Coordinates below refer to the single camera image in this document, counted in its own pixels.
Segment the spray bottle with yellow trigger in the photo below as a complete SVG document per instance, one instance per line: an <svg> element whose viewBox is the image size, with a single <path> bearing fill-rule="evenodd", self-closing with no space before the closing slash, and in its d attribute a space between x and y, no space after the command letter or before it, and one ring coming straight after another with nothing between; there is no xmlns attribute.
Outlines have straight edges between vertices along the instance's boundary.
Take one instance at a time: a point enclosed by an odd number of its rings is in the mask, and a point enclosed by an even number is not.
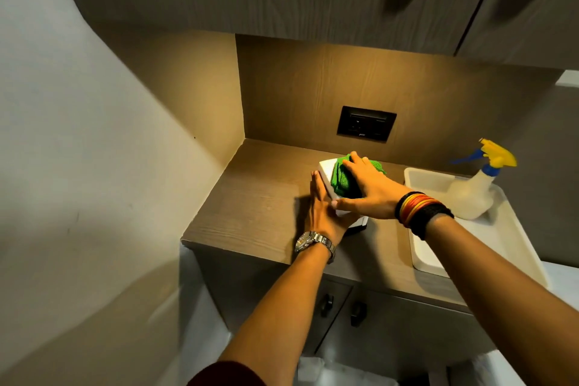
<svg viewBox="0 0 579 386"><path fill-rule="evenodd" d="M516 157L497 143L481 138L481 147L467 157L451 161L451 164L484 160L485 164L470 179L456 179L448 189L448 207L464 220L474 220L484 214L494 202L491 186L503 167L517 167Z"/></svg>

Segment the stack of colourful bangles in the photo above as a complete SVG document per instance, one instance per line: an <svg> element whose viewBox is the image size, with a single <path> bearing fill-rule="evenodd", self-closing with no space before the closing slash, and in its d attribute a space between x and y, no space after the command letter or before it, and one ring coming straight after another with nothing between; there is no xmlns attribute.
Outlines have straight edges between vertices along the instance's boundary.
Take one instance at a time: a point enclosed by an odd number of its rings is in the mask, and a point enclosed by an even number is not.
<svg viewBox="0 0 579 386"><path fill-rule="evenodd" d="M394 216L396 220L407 229L414 215L424 207L431 205L441 205L442 203L423 192L412 191L405 194L396 204Z"/></svg>

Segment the black wide wristband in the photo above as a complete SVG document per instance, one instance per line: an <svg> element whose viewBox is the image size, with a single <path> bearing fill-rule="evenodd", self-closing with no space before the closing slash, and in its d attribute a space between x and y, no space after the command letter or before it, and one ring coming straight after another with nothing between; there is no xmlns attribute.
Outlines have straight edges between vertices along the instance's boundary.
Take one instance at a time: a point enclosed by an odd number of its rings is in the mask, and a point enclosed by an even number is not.
<svg viewBox="0 0 579 386"><path fill-rule="evenodd" d="M448 207L440 202L434 202L418 208L417 212L409 219L408 229L413 235L425 241L427 226L438 215L449 216L454 219L454 214Z"/></svg>

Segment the person's right forearm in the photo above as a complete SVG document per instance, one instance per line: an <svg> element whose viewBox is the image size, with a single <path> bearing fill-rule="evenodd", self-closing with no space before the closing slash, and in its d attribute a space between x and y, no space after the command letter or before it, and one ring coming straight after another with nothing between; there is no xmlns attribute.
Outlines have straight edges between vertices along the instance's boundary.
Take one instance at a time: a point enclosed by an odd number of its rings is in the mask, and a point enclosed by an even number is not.
<svg viewBox="0 0 579 386"><path fill-rule="evenodd" d="M426 243L527 386L579 386L579 311L439 214Z"/></svg>

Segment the narrow wooden upper cabinet door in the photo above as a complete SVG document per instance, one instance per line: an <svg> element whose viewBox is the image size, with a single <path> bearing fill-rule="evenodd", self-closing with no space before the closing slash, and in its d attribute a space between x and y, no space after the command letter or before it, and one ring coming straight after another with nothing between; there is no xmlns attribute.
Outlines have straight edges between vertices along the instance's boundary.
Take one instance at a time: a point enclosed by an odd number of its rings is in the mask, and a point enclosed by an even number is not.
<svg viewBox="0 0 579 386"><path fill-rule="evenodd" d="M579 0L482 0L457 55L579 70Z"/></svg>

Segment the silver metal wristwatch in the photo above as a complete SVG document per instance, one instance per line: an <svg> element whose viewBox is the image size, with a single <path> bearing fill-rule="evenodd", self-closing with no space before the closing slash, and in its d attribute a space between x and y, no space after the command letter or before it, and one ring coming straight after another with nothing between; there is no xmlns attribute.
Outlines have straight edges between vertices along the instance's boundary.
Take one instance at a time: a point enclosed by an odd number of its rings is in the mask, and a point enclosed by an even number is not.
<svg viewBox="0 0 579 386"><path fill-rule="evenodd" d="M330 257L327 261L327 264L332 264L335 260L336 254L336 247L334 243L326 236L323 236L315 231L307 231L303 233L295 243L294 252L300 253L315 244L322 244L325 248L328 249Z"/></svg>

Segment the person's left hand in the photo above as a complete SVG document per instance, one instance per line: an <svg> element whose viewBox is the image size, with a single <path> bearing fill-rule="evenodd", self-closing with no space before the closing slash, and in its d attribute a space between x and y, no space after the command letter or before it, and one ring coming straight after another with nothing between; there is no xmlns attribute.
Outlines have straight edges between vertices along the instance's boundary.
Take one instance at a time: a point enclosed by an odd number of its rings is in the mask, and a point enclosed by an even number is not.
<svg viewBox="0 0 579 386"><path fill-rule="evenodd" d="M334 243L335 247L338 247L346 230L360 217L361 215L355 212L347 212L340 216L336 210L334 210L333 214L311 214L309 204L308 215L305 221L305 231L315 231L326 236Z"/></svg>

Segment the maroon sleeve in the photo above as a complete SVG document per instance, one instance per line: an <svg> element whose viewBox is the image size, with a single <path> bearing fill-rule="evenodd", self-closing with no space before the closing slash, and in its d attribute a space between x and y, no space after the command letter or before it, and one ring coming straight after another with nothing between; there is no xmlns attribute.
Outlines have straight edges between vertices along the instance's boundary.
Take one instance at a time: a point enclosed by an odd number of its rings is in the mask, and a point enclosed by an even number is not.
<svg viewBox="0 0 579 386"><path fill-rule="evenodd" d="M186 386L266 386L250 368L236 361L217 361L192 377Z"/></svg>

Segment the white rectangular box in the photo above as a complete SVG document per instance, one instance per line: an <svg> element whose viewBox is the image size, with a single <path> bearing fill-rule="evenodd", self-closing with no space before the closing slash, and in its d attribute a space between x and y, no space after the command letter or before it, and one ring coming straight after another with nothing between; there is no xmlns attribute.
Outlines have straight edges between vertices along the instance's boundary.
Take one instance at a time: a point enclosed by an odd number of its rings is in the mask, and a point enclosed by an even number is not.
<svg viewBox="0 0 579 386"><path fill-rule="evenodd" d="M318 171L325 185L325 189L332 200L341 198L341 196L335 191L332 185L332 177L334 175L335 167L337 166L337 158L331 158L329 160L320 161L318 164ZM346 230L344 236L352 236L367 228L369 218L367 216L360 217L356 222L352 223Z"/></svg>

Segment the green microfibre cloth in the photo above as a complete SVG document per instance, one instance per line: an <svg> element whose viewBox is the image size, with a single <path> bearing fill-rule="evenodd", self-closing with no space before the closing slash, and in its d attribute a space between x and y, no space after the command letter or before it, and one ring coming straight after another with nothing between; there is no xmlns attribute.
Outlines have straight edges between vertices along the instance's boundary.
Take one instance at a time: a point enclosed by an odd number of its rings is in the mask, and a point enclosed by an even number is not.
<svg viewBox="0 0 579 386"><path fill-rule="evenodd" d="M362 198L363 194L358 182L351 171L344 166L344 160L352 162L351 155L348 154L336 160L331 174L331 187L339 198Z"/></svg>

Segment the white plastic tray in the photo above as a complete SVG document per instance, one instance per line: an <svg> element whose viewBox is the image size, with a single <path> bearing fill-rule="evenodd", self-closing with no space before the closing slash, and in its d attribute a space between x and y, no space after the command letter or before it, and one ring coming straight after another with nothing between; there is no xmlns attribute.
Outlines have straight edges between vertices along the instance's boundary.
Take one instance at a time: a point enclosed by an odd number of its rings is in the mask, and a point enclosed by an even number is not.
<svg viewBox="0 0 579 386"><path fill-rule="evenodd" d="M403 175L406 186L430 195L445 205L448 205L447 194L451 184L468 179L411 167L405 168ZM537 283L551 290L548 274L503 190L497 185L491 185L490 195L493 197L493 205L484 214L474 220L457 218L457 222ZM416 270L448 278L445 268L429 245L410 231L409 243L412 264Z"/></svg>

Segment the black wall socket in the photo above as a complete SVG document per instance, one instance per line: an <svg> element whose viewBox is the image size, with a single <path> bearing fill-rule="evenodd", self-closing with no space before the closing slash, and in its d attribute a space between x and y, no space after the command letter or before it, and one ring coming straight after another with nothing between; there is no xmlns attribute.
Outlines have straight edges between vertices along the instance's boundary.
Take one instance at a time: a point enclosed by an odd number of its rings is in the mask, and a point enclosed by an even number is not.
<svg viewBox="0 0 579 386"><path fill-rule="evenodd" d="M387 142L397 113L343 106L337 134L351 138Z"/></svg>

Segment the person's left forearm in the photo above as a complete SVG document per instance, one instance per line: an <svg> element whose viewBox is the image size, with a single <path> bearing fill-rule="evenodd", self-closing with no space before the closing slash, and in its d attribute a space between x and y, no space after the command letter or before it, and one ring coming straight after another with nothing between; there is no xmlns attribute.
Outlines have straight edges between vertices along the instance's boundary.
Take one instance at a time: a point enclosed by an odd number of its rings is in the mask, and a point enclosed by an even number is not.
<svg viewBox="0 0 579 386"><path fill-rule="evenodd" d="M219 361L250 368L266 386L291 386L329 258L330 251L320 243L300 252L242 324Z"/></svg>

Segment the person's right hand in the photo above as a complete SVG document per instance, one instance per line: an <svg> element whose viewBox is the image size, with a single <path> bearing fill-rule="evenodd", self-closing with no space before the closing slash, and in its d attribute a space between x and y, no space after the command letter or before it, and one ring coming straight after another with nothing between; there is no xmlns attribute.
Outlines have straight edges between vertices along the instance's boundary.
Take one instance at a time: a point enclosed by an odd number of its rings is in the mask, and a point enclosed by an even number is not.
<svg viewBox="0 0 579 386"><path fill-rule="evenodd" d="M411 189L376 170L367 157L360 157L356 151L350 155L352 162L344 160L343 164L351 171L363 194L363 209L356 213L374 219L394 219L396 204Z"/></svg>

